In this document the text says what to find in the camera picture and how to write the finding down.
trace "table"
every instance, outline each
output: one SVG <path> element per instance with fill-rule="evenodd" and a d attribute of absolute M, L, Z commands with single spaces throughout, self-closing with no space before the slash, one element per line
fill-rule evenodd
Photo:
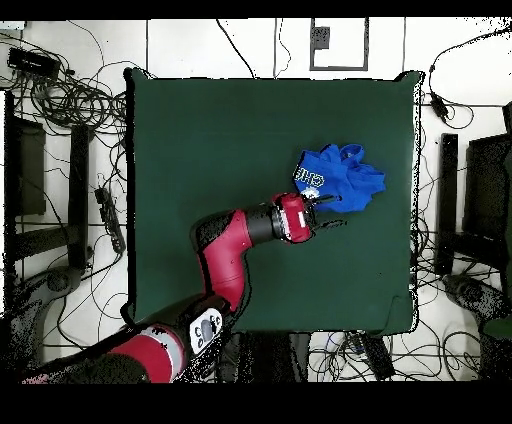
<path fill-rule="evenodd" d="M 196 220 L 294 190 L 303 149 L 357 143 L 364 161 L 386 173 L 386 192 L 308 243 L 250 250 L 252 297 L 236 329 L 408 331 L 413 93 L 421 76 L 147 80 L 132 71 L 136 319 L 202 290 L 188 237 Z"/>

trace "black stand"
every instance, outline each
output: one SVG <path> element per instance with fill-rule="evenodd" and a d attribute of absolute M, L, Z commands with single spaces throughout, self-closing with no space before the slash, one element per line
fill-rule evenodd
<path fill-rule="evenodd" d="M 10 340 L 6 367 L 25 370 L 43 363 L 44 322 L 50 305 L 56 299 L 76 290 L 86 269 L 92 249 L 87 246 L 89 142 L 92 134 L 85 125 L 71 132 L 68 220 L 66 226 L 14 234 L 19 174 L 16 169 L 16 143 L 12 95 L 6 101 L 5 180 L 6 180 L 6 258 L 5 258 L 5 322 L 10 322 Z M 16 282 L 14 262 L 57 247 L 68 247 L 67 267 L 44 271 L 23 282 Z"/>

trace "black cable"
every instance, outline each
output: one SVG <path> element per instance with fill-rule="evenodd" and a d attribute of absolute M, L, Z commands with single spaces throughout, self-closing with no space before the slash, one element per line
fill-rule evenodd
<path fill-rule="evenodd" d="M 109 318 L 111 318 L 111 319 L 123 319 L 123 317 L 111 317 L 110 315 L 108 315 L 108 314 L 106 314 L 106 313 L 105 313 L 105 308 L 106 308 L 106 307 L 107 307 L 107 305 L 110 303 L 110 301 L 111 301 L 114 297 L 119 296 L 119 295 L 121 295 L 121 294 L 124 294 L 125 296 L 128 296 L 128 293 L 121 293 L 121 292 L 120 292 L 120 293 L 114 293 L 114 294 L 113 294 L 112 296 L 110 296 L 110 297 L 108 298 L 108 300 L 105 302 L 105 305 L 103 306 L 103 308 L 102 308 L 102 309 L 100 309 L 101 315 L 100 315 L 100 320 L 99 320 L 99 322 L 98 322 L 98 343 L 101 341 L 101 340 L 100 340 L 100 327 L 101 327 L 101 319 L 103 318 L 103 316 L 104 316 L 104 315 L 105 315 L 105 316 L 107 316 L 107 317 L 109 317 Z"/>
<path fill-rule="evenodd" d="M 58 256 L 57 258 L 55 258 L 53 261 L 50 262 L 50 264 L 46 267 L 46 269 L 50 269 L 50 267 L 55 263 L 57 262 L 60 258 L 63 258 L 64 256 L 66 256 L 68 254 L 68 252 L 65 252 L 63 253 L 62 255 Z"/>
<path fill-rule="evenodd" d="M 284 18 L 281 18 L 281 25 L 279 26 L 279 35 L 278 35 L 278 41 L 279 41 L 279 44 L 281 44 L 281 46 L 283 47 L 283 49 L 286 50 L 286 52 L 288 53 L 288 62 L 286 63 L 286 67 L 284 69 L 281 69 L 277 75 L 275 74 L 275 62 L 274 62 L 274 78 L 279 78 L 279 75 L 281 75 L 282 72 L 285 72 L 287 69 L 288 69 L 288 66 L 290 65 L 290 62 L 292 60 L 292 55 L 290 53 L 290 50 L 288 50 L 286 48 L 286 46 L 283 44 L 283 42 L 281 41 L 281 31 L 283 29 L 283 22 L 284 22 Z"/>
<path fill-rule="evenodd" d="M 448 340 L 454 336 L 457 336 L 457 335 L 465 335 L 465 336 L 468 336 L 468 337 L 471 337 L 473 340 L 475 340 L 478 344 L 480 344 L 480 339 L 478 339 L 477 337 L 475 337 L 473 334 L 471 333 L 468 333 L 467 331 L 455 331 L 453 333 L 450 333 L 448 336 L 446 336 L 443 340 L 443 343 L 441 345 L 441 350 L 443 351 L 443 361 L 444 361 L 444 364 L 445 364 L 445 367 L 446 367 L 446 371 L 448 372 L 448 375 L 450 376 L 450 378 L 453 380 L 453 381 L 457 381 L 456 378 L 453 376 L 451 370 L 453 369 L 450 364 L 448 363 L 448 355 L 446 355 L 446 343 L 448 342 Z"/>
<path fill-rule="evenodd" d="M 62 328 L 61 328 L 60 324 L 61 324 L 62 315 L 64 314 L 64 311 L 66 310 L 67 296 L 64 296 L 63 300 L 64 300 L 64 302 L 62 304 L 62 309 L 60 310 L 60 314 L 59 314 L 59 316 L 57 318 L 57 325 L 56 325 L 57 330 L 60 333 L 60 335 L 64 338 L 64 340 L 66 340 L 67 342 L 71 343 L 73 346 L 77 347 L 78 349 L 84 350 L 86 346 L 80 346 L 78 343 L 74 342 L 68 336 L 66 336 L 64 334 L 64 332 L 62 331 Z"/>
<path fill-rule="evenodd" d="M 82 27 L 82 26 L 80 26 L 80 25 L 78 25 L 78 24 L 75 24 L 75 23 L 74 23 L 74 22 L 72 22 L 72 21 L 69 21 L 69 20 L 68 20 L 68 22 L 69 22 L 70 24 L 72 24 L 72 25 L 74 25 L 74 26 L 76 26 L 76 27 L 80 28 L 81 30 L 86 31 L 86 32 L 88 32 L 88 33 L 90 34 L 90 36 L 93 38 L 94 42 L 95 42 L 95 43 L 96 43 L 96 45 L 98 46 L 98 49 L 100 50 L 100 54 L 101 54 L 101 64 L 102 64 L 102 66 L 104 67 L 104 66 L 105 66 L 105 59 L 104 59 L 104 57 L 103 57 L 103 50 L 101 49 L 100 43 L 98 43 L 98 40 L 96 40 L 96 37 L 93 35 L 93 33 L 92 33 L 91 31 L 89 31 L 88 29 L 86 29 L 86 28 L 84 28 L 84 27 Z"/>
<path fill-rule="evenodd" d="M 460 43 L 460 44 L 457 44 L 455 46 L 451 46 L 451 47 L 448 47 L 447 49 L 444 49 L 441 53 L 439 53 L 436 58 L 434 59 L 434 62 L 432 63 L 432 65 L 430 66 L 429 68 L 429 73 L 428 73 L 428 86 L 429 86 L 429 89 L 430 89 L 430 92 L 435 94 L 436 96 L 438 96 L 439 98 L 441 98 L 442 100 L 444 100 L 445 102 L 447 103 L 450 103 L 454 106 L 463 106 L 463 107 L 468 107 L 468 108 L 471 108 L 469 105 L 464 105 L 462 103 L 457 103 L 457 102 L 453 102 L 451 100 L 448 100 L 446 99 L 445 97 L 442 97 L 440 96 L 439 94 L 437 94 L 434 90 L 432 90 L 432 74 L 433 72 L 435 71 L 435 65 L 437 63 L 437 61 L 439 60 L 439 58 L 445 54 L 445 53 L 448 53 L 449 51 L 453 50 L 453 49 L 457 49 L 457 48 L 460 48 L 460 47 L 463 47 L 467 44 L 472 44 L 474 43 L 475 41 L 478 41 L 478 40 L 481 40 L 481 39 L 485 39 L 485 38 L 489 38 L 491 36 L 498 36 L 498 35 L 501 35 L 501 34 L 506 34 L 506 33 L 510 33 L 512 31 L 512 28 L 511 27 L 507 27 L 507 28 L 504 28 L 504 29 L 501 29 L 501 30 L 495 30 L 495 31 L 492 31 L 492 32 L 488 32 L 486 34 L 480 34 L 476 37 L 473 37 L 472 39 L 470 40 L 467 40 L 463 43 Z M 495 106 L 495 105 L 471 105 L 473 107 L 475 106 L 479 106 L 479 107 L 484 107 L 484 106 Z"/>
<path fill-rule="evenodd" d="M 123 255 L 117 255 L 117 257 L 116 257 L 116 259 L 114 260 L 114 262 L 112 262 L 109 266 L 105 267 L 104 269 L 101 269 L 101 270 L 99 270 L 99 271 L 96 271 L 96 273 L 102 272 L 102 271 L 103 271 L 103 270 L 105 270 L 105 269 L 110 269 L 110 268 L 112 268 L 115 264 L 117 264 L 117 263 L 121 260 L 121 258 L 122 258 L 122 257 L 123 257 Z M 101 283 L 103 283 L 103 280 L 105 279 L 105 277 L 106 277 L 106 276 L 107 276 L 107 273 L 105 273 L 105 275 L 103 276 L 103 278 L 101 279 L 101 281 L 96 285 L 96 287 L 94 288 L 94 291 L 96 291 L 96 290 L 98 289 L 98 287 L 101 285 Z M 89 294 L 89 295 L 88 295 L 84 300 L 82 300 L 82 302 L 80 302 L 80 303 L 78 304 L 78 306 L 76 306 L 76 307 L 75 307 L 75 308 L 74 308 L 70 313 L 68 313 L 68 314 L 67 314 L 67 315 L 66 315 L 66 316 L 65 316 L 65 317 L 60 321 L 60 323 L 63 323 L 66 319 L 68 319 L 68 317 L 69 317 L 70 315 L 72 315 L 72 314 L 73 314 L 73 313 L 74 313 L 78 308 L 80 308 L 80 306 L 82 306 L 82 305 L 87 301 L 87 299 L 89 299 L 89 297 L 91 297 L 91 295 L 90 295 L 90 294 Z M 48 332 L 44 335 L 43 340 L 44 340 L 46 337 L 48 337 L 48 335 L 49 335 L 52 331 L 54 331 L 56 328 L 57 328 L 57 326 L 53 327 L 50 331 L 48 331 Z"/>
<path fill-rule="evenodd" d="M 98 305 L 98 302 L 96 301 L 96 298 L 94 297 L 94 290 L 93 290 L 93 284 L 92 284 L 92 277 L 94 276 L 94 260 L 96 258 L 96 245 L 98 244 L 98 241 L 100 241 L 100 239 L 102 239 L 103 237 L 106 237 L 108 236 L 109 234 L 102 234 L 101 236 L 99 236 L 96 241 L 94 242 L 94 246 L 92 248 L 92 251 L 93 251 L 93 256 L 92 256 L 92 264 L 91 264 L 91 274 L 88 276 L 91 280 L 91 297 L 92 297 L 92 300 L 94 302 L 94 304 L 96 305 L 96 308 L 98 309 L 98 311 L 100 311 L 101 315 L 105 315 L 106 317 L 108 318 L 111 318 L 111 319 L 117 319 L 117 317 L 111 317 L 110 315 L 108 314 L 105 314 L 103 312 L 103 309 L 100 307 L 100 305 Z"/>
<path fill-rule="evenodd" d="M 224 29 L 224 27 L 221 25 L 221 23 L 219 22 L 218 19 L 215 19 L 215 22 L 217 22 L 217 26 L 221 29 L 221 31 L 224 33 L 224 35 L 226 36 L 226 38 L 228 39 L 229 41 L 229 44 L 231 44 L 231 47 L 233 47 L 233 49 L 235 50 L 236 54 L 238 55 L 238 57 L 240 59 L 242 59 L 242 61 L 245 63 L 245 66 L 247 66 L 247 69 L 249 69 L 249 72 L 251 73 L 251 77 L 252 78 L 256 78 L 254 76 L 254 72 L 252 71 L 251 67 L 249 66 L 249 64 L 247 63 L 247 61 L 244 59 L 244 57 L 240 54 L 240 52 L 238 51 L 238 49 L 236 48 L 236 46 L 233 44 L 233 41 L 231 41 L 231 37 L 228 35 L 228 33 L 226 32 L 226 30 Z"/>

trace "wire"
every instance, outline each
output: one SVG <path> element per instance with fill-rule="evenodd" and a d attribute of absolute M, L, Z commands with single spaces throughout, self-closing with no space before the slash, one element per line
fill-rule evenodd
<path fill-rule="evenodd" d="M 121 295 L 121 294 L 124 294 L 124 295 L 128 296 L 128 293 L 114 293 L 114 294 L 113 294 L 112 296 L 110 296 L 110 297 L 108 298 L 108 300 L 105 302 L 105 306 L 103 306 L 103 308 L 102 308 L 102 309 L 100 309 L 101 315 L 100 315 L 100 320 L 99 320 L 99 322 L 98 322 L 98 343 L 101 341 L 101 339 L 100 339 L 100 327 L 101 327 L 101 319 L 103 318 L 103 316 L 104 316 L 104 315 L 105 315 L 105 316 L 107 316 L 107 317 L 109 317 L 109 318 L 112 318 L 112 319 L 123 319 L 123 317 L 111 317 L 110 315 L 108 315 L 108 314 L 106 314 L 106 313 L 105 313 L 105 308 L 106 308 L 106 307 L 107 307 L 107 305 L 110 303 L 110 301 L 111 301 L 114 297 L 119 296 L 119 295 Z"/>
<path fill-rule="evenodd" d="M 445 53 L 448 53 L 449 51 L 453 50 L 453 49 L 457 49 L 457 48 L 460 48 L 460 47 L 463 47 L 467 44 L 472 44 L 474 43 L 475 41 L 478 41 L 478 40 L 483 40 L 485 38 L 489 38 L 491 36 L 498 36 L 498 35 L 501 35 L 501 34 L 506 34 L 506 33 L 510 33 L 512 31 L 512 28 L 511 27 L 507 27 L 507 28 L 504 28 L 504 29 L 500 29 L 500 30 L 495 30 L 495 31 L 492 31 L 492 32 L 488 32 L 486 34 L 481 34 L 481 35 L 478 35 L 477 37 L 473 37 L 472 39 L 470 40 L 467 40 L 467 41 L 464 41 L 463 43 L 460 43 L 460 44 L 457 44 L 455 46 L 451 46 L 451 47 L 448 47 L 447 49 L 443 50 L 441 53 L 439 53 L 436 58 L 434 59 L 434 62 L 432 63 L 432 65 L 430 66 L 430 69 L 429 69 L 429 74 L 428 74 L 428 86 L 429 86 L 429 89 L 430 89 L 430 92 L 431 93 L 434 93 L 436 94 L 438 97 L 440 97 L 441 99 L 443 99 L 445 102 L 447 103 L 451 103 L 452 105 L 456 105 L 456 106 L 463 106 L 463 107 L 468 107 L 470 108 L 470 106 L 468 105 L 464 105 L 462 103 L 457 103 L 457 102 L 453 102 L 451 100 L 448 100 L 446 99 L 445 97 L 442 97 L 440 96 L 439 94 L 437 94 L 434 90 L 432 90 L 432 74 L 433 72 L 435 71 L 436 69 L 436 63 L 437 61 L 439 60 L 439 58 L 444 55 Z M 495 105 L 472 105 L 472 106 L 479 106 L 479 107 L 484 107 L 484 106 L 495 106 Z"/>
<path fill-rule="evenodd" d="M 65 252 L 63 253 L 62 255 L 58 256 L 57 258 L 55 258 L 53 261 L 50 262 L 50 264 L 46 267 L 46 269 L 50 269 L 50 267 L 55 263 L 57 262 L 60 258 L 63 258 L 64 256 L 66 256 L 68 254 L 68 252 Z"/>
<path fill-rule="evenodd" d="M 221 23 L 219 22 L 218 19 L 215 19 L 215 22 L 217 22 L 217 26 L 221 29 L 221 31 L 224 33 L 224 35 L 226 36 L 226 38 L 228 39 L 229 41 L 229 44 L 231 44 L 231 47 L 233 47 L 233 49 L 235 50 L 236 54 L 238 55 L 238 57 L 240 59 L 242 59 L 242 61 L 245 63 L 245 66 L 247 66 L 247 69 L 249 69 L 249 72 L 251 73 L 251 77 L 252 78 L 256 78 L 254 76 L 254 72 L 252 71 L 251 67 L 249 66 L 249 64 L 247 63 L 247 61 L 244 59 L 244 57 L 240 54 L 240 52 L 238 51 L 238 49 L 236 48 L 236 46 L 233 44 L 233 41 L 231 41 L 231 37 L 228 35 L 228 33 L 226 32 L 226 30 L 224 29 L 224 27 L 221 25 Z"/>
<path fill-rule="evenodd" d="M 117 258 L 114 260 L 114 262 L 112 262 L 108 267 L 105 267 L 104 269 L 108 269 L 110 270 L 115 264 L 117 264 L 121 258 L 122 258 L 123 255 L 118 255 Z M 105 273 L 105 275 L 103 276 L 103 278 L 101 279 L 101 281 L 96 285 L 96 287 L 94 288 L 94 291 L 96 291 L 98 289 L 99 286 L 101 286 L 101 283 L 103 283 L 103 280 L 105 280 L 105 277 L 107 276 L 108 274 L 108 271 Z M 60 323 L 62 324 L 66 319 L 68 319 L 78 308 L 80 308 L 80 306 L 82 306 L 86 301 L 87 299 L 89 299 L 91 297 L 91 295 L 89 294 L 84 300 L 82 300 L 82 302 L 80 302 L 78 304 L 78 306 L 76 306 L 70 313 L 68 313 L 61 321 Z M 43 340 L 48 337 L 48 335 L 54 331 L 55 329 L 57 328 L 57 326 L 53 327 L 50 331 L 48 331 L 44 337 L 43 337 Z"/>
<path fill-rule="evenodd" d="M 64 334 L 64 332 L 62 331 L 62 328 L 61 328 L 60 324 L 62 323 L 61 322 L 62 315 L 64 314 L 64 311 L 66 310 L 67 296 L 64 296 L 63 300 L 64 300 L 64 302 L 62 303 L 62 309 L 60 310 L 60 314 L 59 314 L 59 316 L 57 318 L 57 326 L 56 326 L 57 330 L 59 331 L 60 335 L 64 338 L 64 340 L 66 340 L 67 342 L 71 343 L 73 346 L 77 347 L 78 349 L 84 350 L 85 346 L 80 346 L 78 343 L 74 342 L 68 336 L 66 336 Z"/>
<path fill-rule="evenodd" d="M 432 88 L 432 74 L 433 72 L 435 71 L 436 69 L 436 63 L 437 61 L 439 60 L 439 58 L 444 55 L 445 53 L 455 49 L 455 48 L 460 48 L 460 47 L 463 47 L 465 45 L 468 45 L 468 44 L 472 44 L 478 40 L 482 40 L 482 39 L 485 39 L 485 38 L 488 38 L 488 37 L 491 37 L 491 36 L 498 36 L 498 35 L 502 35 L 502 34 L 505 34 L 505 33 L 510 33 L 512 31 L 512 28 L 510 27 L 507 27 L 507 28 L 504 28 L 504 29 L 501 29 L 501 30 L 495 30 L 495 31 L 492 31 L 492 32 L 489 32 L 489 33 L 486 33 L 486 34 L 481 34 L 477 37 L 474 37 L 468 41 L 465 41 L 461 44 L 457 44 L 455 46 L 451 46 L 445 50 L 443 50 L 442 52 L 440 52 L 436 58 L 434 59 L 434 62 L 432 63 L 432 65 L 430 66 L 429 68 L 429 71 L 428 71 L 428 86 L 429 86 L 429 89 L 430 89 L 430 93 L 428 93 L 431 97 L 432 97 L 432 102 L 429 106 L 434 106 L 434 102 L 444 102 L 444 103 L 448 103 L 448 107 L 451 107 L 452 111 L 453 111 L 453 116 L 451 118 L 449 118 L 448 116 L 444 116 L 444 115 L 440 115 L 439 111 L 437 109 L 434 109 L 436 111 L 436 114 L 441 118 L 441 120 L 444 122 L 445 125 L 447 125 L 448 127 L 454 129 L 454 130 L 463 130 L 467 127 L 469 127 L 469 125 L 471 125 L 471 123 L 473 122 L 474 118 L 475 118 L 475 112 L 473 111 L 472 107 L 500 107 L 498 105 L 484 105 L 484 104 L 480 104 L 480 105 L 466 105 L 466 104 L 463 104 L 463 103 L 458 103 L 458 102 L 453 102 L 451 100 L 448 100 L 446 99 L 445 97 L 442 97 L 440 96 L 439 94 L 437 94 L 433 88 Z M 461 127 L 456 127 L 454 125 L 451 125 L 449 123 L 449 121 L 452 121 L 453 118 L 455 117 L 455 109 L 454 107 L 463 107 L 463 108 L 466 108 L 469 110 L 470 114 L 471 114 L 471 117 L 469 119 L 469 122 L 464 125 L 464 126 L 461 126 Z"/>
<path fill-rule="evenodd" d="M 454 375 L 451 372 L 451 370 L 454 369 L 454 368 L 451 367 L 450 364 L 448 363 L 448 355 L 446 355 L 446 343 L 448 342 L 449 339 L 451 339 L 452 337 L 457 336 L 457 335 L 465 335 L 466 337 L 470 337 L 473 340 L 475 340 L 478 344 L 480 344 L 480 339 L 475 337 L 473 334 L 468 333 L 467 331 L 455 331 L 455 332 L 450 333 L 448 336 L 445 337 L 445 339 L 443 340 L 442 346 L 441 346 L 441 349 L 443 351 L 443 361 L 444 361 L 444 364 L 445 364 L 445 367 L 446 367 L 446 371 L 448 372 L 448 375 L 450 376 L 450 378 L 453 381 L 457 381 L 457 380 L 456 380 L 456 378 L 454 377 Z M 478 373 L 478 371 L 475 370 L 475 369 L 472 369 L 471 366 L 468 366 L 468 368 L 470 368 L 472 371 Z"/>
<path fill-rule="evenodd" d="M 93 251 L 93 257 L 92 257 L 92 265 L 91 265 L 91 274 L 89 275 L 89 278 L 91 279 L 91 297 L 92 297 L 92 300 L 94 302 L 94 304 L 96 305 L 96 308 L 98 308 L 98 311 L 100 311 L 101 315 L 105 315 L 106 317 L 108 318 L 111 318 L 111 319 L 118 319 L 117 317 L 111 317 L 110 315 L 106 314 L 103 312 L 103 310 L 105 308 L 101 308 L 100 305 L 98 305 L 98 302 L 96 301 L 96 298 L 94 297 L 94 290 L 93 290 L 93 284 L 92 284 L 92 277 L 94 276 L 94 260 L 96 258 L 96 244 L 98 243 L 98 241 L 100 241 L 100 239 L 102 239 L 103 237 L 106 237 L 108 236 L 109 234 L 102 234 L 101 236 L 99 236 L 96 241 L 94 242 L 94 246 L 92 248 L 92 251 Z"/>
<path fill-rule="evenodd" d="M 69 21 L 69 20 L 68 20 L 68 22 L 69 22 L 70 24 L 73 24 L 74 26 L 76 26 L 76 27 L 78 27 L 78 28 L 80 28 L 80 29 L 82 29 L 82 30 L 84 30 L 84 31 L 86 31 L 86 32 L 88 32 L 88 33 L 90 34 L 90 36 L 93 38 L 94 42 L 95 42 L 95 43 L 96 43 L 96 45 L 98 46 L 98 49 L 100 50 L 102 68 L 103 68 L 103 67 L 105 67 L 105 59 L 104 59 L 104 57 L 103 57 L 103 50 L 101 50 L 100 43 L 98 43 L 98 40 L 96 40 L 96 37 L 93 35 L 93 33 L 92 33 L 91 31 L 89 31 L 88 29 L 86 29 L 86 28 L 84 28 L 84 27 L 82 27 L 82 26 L 80 26 L 80 25 L 78 25 L 78 24 L 75 24 L 75 23 L 74 23 L 74 22 L 72 22 L 72 21 Z"/>
<path fill-rule="evenodd" d="M 275 28 L 274 28 L 274 43 L 276 42 L 275 41 L 275 31 L 276 31 L 276 28 L 277 28 L 277 18 L 275 18 Z M 283 49 L 286 50 L 286 52 L 288 53 L 288 62 L 286 63 L 286 67 L 284 69 L 281 69 L 277 75 L 276 75 L 276 46 L 274 45 L 274 78 L 279 78 L 279 75 L 281 74 L 281 72 L 285 72 L 287 69 L 288 69 L 288 66 L 290 65 L 290 61 L 292 60 L 292 55 L 290 53 L 290 50 L 288 50 L 286 48 L 286 46 L 283 44 L 283 42 L 281 41 L 281 31 L 282 31 L 282 28 L 283 28 L 283 22 L 284 22 L 284 18 L 281 18 L 281 25 L 279 26 L 279 35 L 278 35 L 278 40 L 279 40 L 279 44 L 281 44 L 281 46 L 283 47 Z"/>

